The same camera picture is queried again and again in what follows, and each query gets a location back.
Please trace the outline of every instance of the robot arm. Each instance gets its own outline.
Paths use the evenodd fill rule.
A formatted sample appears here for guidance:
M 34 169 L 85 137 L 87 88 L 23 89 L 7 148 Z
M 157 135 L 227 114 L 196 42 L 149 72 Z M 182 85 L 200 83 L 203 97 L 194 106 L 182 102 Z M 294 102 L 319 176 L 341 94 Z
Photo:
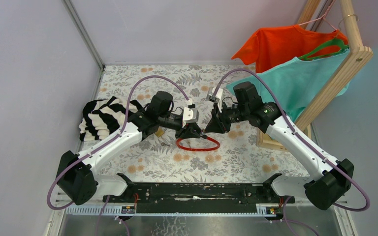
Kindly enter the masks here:
M 176 130 L 176 138 L 200 138 L 201 129 L 196 122 L 198 113 L 195 105 L 189 102 L 182 114 L 169 111 L 173 97 L 159 91 L 153 96 L 147 109 L 140 106 L 135 114 L 128 118 L 122 134 L 117 130 L 106 139 L 88 150 L 74 154 L 71 151 L 63 154 L 57 175 L 74 161 L 89 155 L 78 165 L 70 169 L 57 183 L 73 200 L 81 205 L 91 198 L 102 198 L 105 195 L 119 196 L 127 188 L 127 182 L 120 176 L 103 176 L 98 173 L 115 156 L 125 149 L 139 143 L 154 134 L 159 126 Z
M 229 132 L 232 123 L 248 120 L 249 123 L 267 133 L 272 139 L 280 142 L 309 172 L 309 177 L 287 177 L 280 175 L 272 182 L 273 190 L 279 196 L 295 196 L 308 198 L 319 209 L 328 209 L 339 197 L 347 192 L 351 183 L 340 173 L 319 158 L 297 135 L 292 133 L 282 117 L 277 105 L 273 102 L 263 103 L 257 90 L 250 82 L 234 87 L 237 103 L 228 108 L 220 97 L 207 99 L 214 101 L 212 118 L 206 127 L 206 133 Z M 354 166 L 347 159 L 338 161 L 318 147 L 302 131 L 296 131 L 314 148 L 323 153 L 324 157 L 352 177 Z
M 231 107 L 227 107 L 221 100 L 222 91 L 217 92 L 218 96 L 214 98 L 209 94 L 207 98 L 214 101 L 214 108 L 205 132 L 229 132 L 232 123 L 248 120 L 252 126 L 269 134 L 271 138 L 285 146 L 301 162 L 310 176 L 287 177 L 277 174 L 276 177 L 272 177 L 271 188 L 278 196 L 308 198 L 316 207 L 326 210 L 350 189 L 351 184 L 345 177 L 326 164 L 325 159 L 319 158 L 292 133 L 275 103 L 262 102 L 254 85 L 250 82 L 241 83 L 234 87 L 234 92 L 237 103 Z M 189 102 L 182 114 L 173 114 L 169 111 L 172 99 L 169 93 L 159 91 L 153 96 L 147 109 L 141 107 L 138 112 L 128 118 L 129 122 L 122 134 L 117 131 L 78 154 L 66 152 L 60 160 L 57 175 L 78 159 L 87 155 L 90 157 L 66 172 L 57 183 L 60 188 L 76 205 L 81 205 L 92 197 L 127 195 L 126 189 L 131 184 L 128 178 L 98 174 L 113 157 L 152 135 L 160 126 L 176 130 L 176 138 L 205 138 L 205 134 L 196 124 L 198 112 L 195 105 Z M 337 167 L 352 177 L 354 166 L 350 161 L 347 159 L 338 161 L 301 131 L 297 130 L 297 133 L 324 153 L 327 160 L 337 163 Z

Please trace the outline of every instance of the patterned table surface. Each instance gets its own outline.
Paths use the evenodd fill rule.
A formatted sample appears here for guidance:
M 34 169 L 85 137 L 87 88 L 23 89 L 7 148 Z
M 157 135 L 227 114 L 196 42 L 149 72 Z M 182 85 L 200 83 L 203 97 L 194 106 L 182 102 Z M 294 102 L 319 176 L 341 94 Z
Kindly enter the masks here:
M 193 99 L 199 111 L 199 126 L 205 128 L 212 109 L 206 101 L 208 88 L 215 86 L 219 79 L 231 69 L 242 68 L 235 65 L 153 65 L 153 66 L 107 66 L 97 99 L 116 96 L 126 100 L 131 87 L 139 79 L 148 75 L 165 76 L 179 84 Z M 248 76 L 246 72 L 231 74 L 224 85 Z M 231 96 L 224 89 L 224 97 Z M 175 108 L 184 106 L 184 97 L 171 83 L 162 79 L 142 82 L 132 99 L 142 105 L 151 101 L 159 90 L 173 95 Z M 124 173 L 132 181 L 155 182 L 263 182 L 274 173 L 290 176 L 306 176 L 304 167 L 288 152 L 259 148 L 255 145 L 256 129 L 248 121 L 233 124 L 226 134 L 209 134 L 218 140 L 221 147 L 215 151 L 192 152 L 179 149 L 175 145 L 175 131 L 165 130 L 161 137 L 149 136 L 115 157 L 101 174 Z M 97 142 L 85 142 L 84 149 Z M 206 140 L 182 142 L 190 147 L 211 147 Z

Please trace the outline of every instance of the white wall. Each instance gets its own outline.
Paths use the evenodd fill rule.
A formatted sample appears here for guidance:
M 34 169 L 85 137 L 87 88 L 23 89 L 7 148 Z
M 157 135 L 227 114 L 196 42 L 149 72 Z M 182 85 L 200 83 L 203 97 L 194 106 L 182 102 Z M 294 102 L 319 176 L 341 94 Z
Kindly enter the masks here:
M 363 43 L 373 49 L 375 56 L 353 79 L 349 90 L 334 99 L 314 125 L 323 148 L 339 159 L 353 162 L 354 179 L 368 192 L 372 206 L 352 216 L 360 236 L 373 236 L 378 235 L 378 1 L 353 2 Z M 335 25 L 341 20 L 338 3 L 328 20 Z M 364 205 L 355 188 L 347 194 L 347 200 L 354 207 Z
M 121 64 L 232 62 L 258 28 L 295 24 L 305 2 L 73 0 L 101 58 Z
M 0 0 L 0 236 L 38 236 L 98 68 L 61 0 Z

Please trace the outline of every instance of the striped fabric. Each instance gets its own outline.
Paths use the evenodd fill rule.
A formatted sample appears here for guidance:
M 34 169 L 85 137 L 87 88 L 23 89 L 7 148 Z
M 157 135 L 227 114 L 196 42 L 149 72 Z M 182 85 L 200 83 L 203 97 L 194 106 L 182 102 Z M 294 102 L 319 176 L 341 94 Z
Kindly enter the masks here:
M 141 108 L 137 100 L 131 101 L 128 116 Z M 83 119 L 79 125 L 80 140 L 103 140 L 108 137 L 123 125 L 125 111 L 126 101 L 114 96 L 106 100 L 88 102 L 83 108 Z

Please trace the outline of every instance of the pink hanger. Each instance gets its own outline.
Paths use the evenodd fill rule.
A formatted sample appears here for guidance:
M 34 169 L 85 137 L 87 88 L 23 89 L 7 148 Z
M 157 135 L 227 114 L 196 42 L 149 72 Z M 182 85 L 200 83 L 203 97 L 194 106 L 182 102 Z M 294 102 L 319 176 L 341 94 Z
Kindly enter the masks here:
M 327 24 L 329 24 L 334 30 L 337 30 L 332 24 L 330 24 L 326 19 L 325 17 L 328 15 L 328 12 L 330 11 L 331 7 L 334 5 L 335 3 L 335 0 L 332 1 L 332 3 L 327 7 L 327 9 L 325 10 L 324 14 L 319 17 L 319 18 L 316 18 L 314 20 L 311 20 L 311 21 L 308 21 L 308 22 L 304 22 L 304 23 L 300 23 L 299 25 L 304 25 L 304 24 L 309 24 L 311 22 L 314 22 L 314 21 L 317 21 L 317 20 L 320 20 L 320 19 L 323 19 Z

